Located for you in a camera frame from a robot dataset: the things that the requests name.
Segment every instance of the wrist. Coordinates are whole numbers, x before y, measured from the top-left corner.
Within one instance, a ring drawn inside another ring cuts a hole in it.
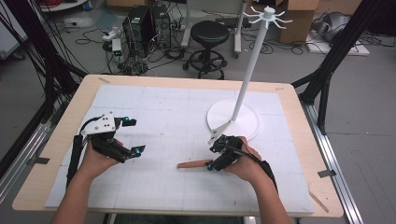
[[[89,175],[82,170],[78,170],[76,172],[76,175],[73,177],[73,179],[77,179],[78,182],[83,182],[83,183],[88,183],[91,184],[93,180],[95,179],[95,176]]]
[[[259,169],[256,169],[254,175],[248,180],[248,182],[254,189],[262,184],[270,183],[273,185],[273,181],[261,167]]]

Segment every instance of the office chair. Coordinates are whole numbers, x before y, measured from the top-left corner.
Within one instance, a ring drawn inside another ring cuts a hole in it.
[[[223,80],[224,72],[221,68],[225,67],[227,62],[221,54],[212,49],[227,41],[229,35],[228,29],[215,21],[200,21],[194,24],[191,27],[191,37],[205,49],[195,51],[189,60],[183,64],[183,69],[187,70],[191,65],[199,71],[198,78],[201,78],[202,73],[220,71],[221,77],[219,79]]]

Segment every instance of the robotic hand controller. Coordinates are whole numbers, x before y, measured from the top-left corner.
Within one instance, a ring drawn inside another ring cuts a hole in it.
[[[128,149],[121,146],[114,138],[120,125],[122,127],[135,126],[136,120],[128,117],[114,118],[114,115],[110,112],[101,117],[89,119],[82,125],[79,135],[75,135],[73,140],[73,151],[67,173],[67,186],[78,169],[82,149],[89,139],[91,139],[92,148],[95,151],[122,163],[142,155],[146,146]]]
[[[244,142],[240,138],[235,136],[226,136],[223,134],[218,140],[215,141],[213,147],[210,148],[212,152],[220,153],[220,156],[214,161],[208,162],[206,164],[207,169],[209,171],[220,171],[231,165],[240,156],[247,156],[260,165],[264,172],[271,178],[277,190],[275,176],[271,170],[270,164],[267,161],[260,161],[256,156],[250,154],[249,152],[243,151],[243,145]]]

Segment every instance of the cardboard box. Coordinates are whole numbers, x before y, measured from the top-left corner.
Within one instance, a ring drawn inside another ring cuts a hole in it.
[[[314,19],[319,0],[276,0],[276,13],[285,11],[280,18],[284,21],[293,21],[290,23],[280,23],[286,27],[286,30],[280,30],[279,42],[282,44],[301,45],[305,43],[308,36],[311,22]],[[253,14],[251,6],[256,10],[263,11],[266,6],[257,5],[253,0],[248,0],[246,13]]]
[[[108,7],[148,6],[150,0],[106,0]]]
[[[316,14],[339,11],[346,15],[352,15],[360,3],[361,0],[320,0]]]

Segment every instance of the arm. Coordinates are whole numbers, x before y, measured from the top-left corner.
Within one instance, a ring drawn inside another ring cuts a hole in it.
[[[94,151],[91,141],[89,141],[85,149],[84,159],[71,180],[51,223],[85,223],[93,180],[117,163],[117,161]]]
[[[247,139],[245,137],[240,138],[244,142],[242,149],[261,160],[259,153],[248,146]],[[254,188],[259,203],[262,224],[291,223],[285,207],[277,195],[274,183],[258,163],[246,156],[242,156],[235,163],[226,167],[224,171],[246,180]]]

